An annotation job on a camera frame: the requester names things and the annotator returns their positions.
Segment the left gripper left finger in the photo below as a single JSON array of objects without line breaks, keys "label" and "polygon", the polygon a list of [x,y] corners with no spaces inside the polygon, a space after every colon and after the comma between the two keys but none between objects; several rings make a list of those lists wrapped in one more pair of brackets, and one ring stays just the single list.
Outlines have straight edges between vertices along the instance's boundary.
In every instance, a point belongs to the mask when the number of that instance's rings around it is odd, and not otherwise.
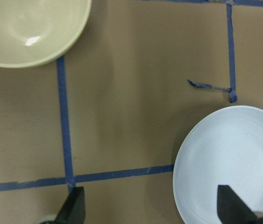
[{"label": "left gripper left finger", "polygon": [[85,221],[84,187],[74,187],[56,216],[57,224],[83,224]]}]

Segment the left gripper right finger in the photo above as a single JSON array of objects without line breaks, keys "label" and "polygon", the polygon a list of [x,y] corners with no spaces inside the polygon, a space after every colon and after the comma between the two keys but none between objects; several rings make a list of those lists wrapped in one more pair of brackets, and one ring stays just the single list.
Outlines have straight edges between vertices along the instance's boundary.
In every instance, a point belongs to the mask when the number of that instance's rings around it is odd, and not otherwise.
[{"label": "left gripper right finger", "polygon": [[252,224],[254,212],[229,185],[218,185],[217,215],[222,224]]}]

